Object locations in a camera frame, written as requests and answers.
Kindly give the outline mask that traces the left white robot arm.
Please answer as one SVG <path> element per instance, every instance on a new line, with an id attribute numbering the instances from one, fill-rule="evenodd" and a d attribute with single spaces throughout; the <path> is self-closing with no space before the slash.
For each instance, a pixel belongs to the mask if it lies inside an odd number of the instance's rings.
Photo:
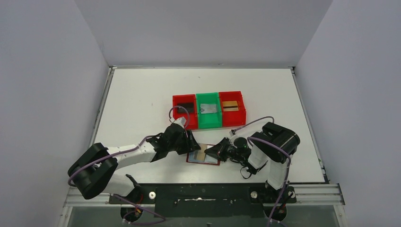
<path id="1" fill-rule="evenodd" d="M 183 155 L 200 148 L 192 131 L 180 123 L 172 123 L 164 132 L 146 136 L 138 144 L 105 147 L 100 142 L 94 143 L 69 168 L 68 184 L 76 187 L 86 200 L 109 193 L 133 202 L 139 198 L 139 184 L 130 174 L 117 174 L 116 170 L 156 162 L 169 152 Z"/>

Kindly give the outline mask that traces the red leather card holder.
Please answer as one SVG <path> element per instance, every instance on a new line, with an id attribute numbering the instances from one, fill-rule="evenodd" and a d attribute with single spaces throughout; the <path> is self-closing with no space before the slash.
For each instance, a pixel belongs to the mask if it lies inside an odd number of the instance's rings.
<path id="1" fill-rule="evenodd" d="M 212 166 L 219 166 L 220 161 L 216 158 L 209 156 L 205 153 L 205 150 L 208 148 L 213 147 L 212 144 L 199 144 L 200 150 L 191 152 L 187 154 L 186 162 L 193 163 L 193 164 L 202 164 L 202 165 L 212 165 Z"/>

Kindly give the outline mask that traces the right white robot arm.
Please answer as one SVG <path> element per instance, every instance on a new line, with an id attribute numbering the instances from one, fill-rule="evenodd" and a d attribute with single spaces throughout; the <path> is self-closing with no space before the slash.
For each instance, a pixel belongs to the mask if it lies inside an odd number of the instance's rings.
<path id="1" fill-rule="evenodd" d="M 206 149 L 205 154 L 219 161 L 238 163 L 250 176 L 268 167 L 266 196 L 277 202 L 285 195 L 292 156 L 299 144 L 300 138 L 294 131 L 268 122 L 247 138 L 232 132 L 231 138 L 223 138 Z"/>

